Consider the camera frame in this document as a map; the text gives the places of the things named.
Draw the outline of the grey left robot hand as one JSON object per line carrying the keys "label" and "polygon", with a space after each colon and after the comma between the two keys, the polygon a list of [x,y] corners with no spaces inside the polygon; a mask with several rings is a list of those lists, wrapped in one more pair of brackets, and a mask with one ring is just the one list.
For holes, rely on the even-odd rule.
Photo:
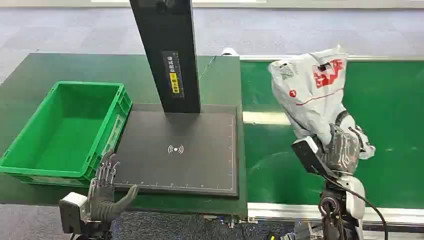
{"label": "grey left robot hand", "polygon": [[134,184],[126,195],[115,200],[115,186],[109,176],[116,169],[118,161],[113,148],[109,149],[101,158],[95,177],[91,180],[88,193],[90,219],[110,224],[136,199],[139,187]]}

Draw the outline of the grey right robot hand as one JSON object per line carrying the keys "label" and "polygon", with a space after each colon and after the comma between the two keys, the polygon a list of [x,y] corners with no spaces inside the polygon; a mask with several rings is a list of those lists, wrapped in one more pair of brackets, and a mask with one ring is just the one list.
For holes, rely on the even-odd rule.
{"label": "grey right robot hand", "polygon": [[335,123],[330,124],[331,141],[323,157],[326,167],[338,175],[353,175],[358,166],[358,137],[342,129],[342,122],[349,117],[350,114],[344,110],[337,115]]}

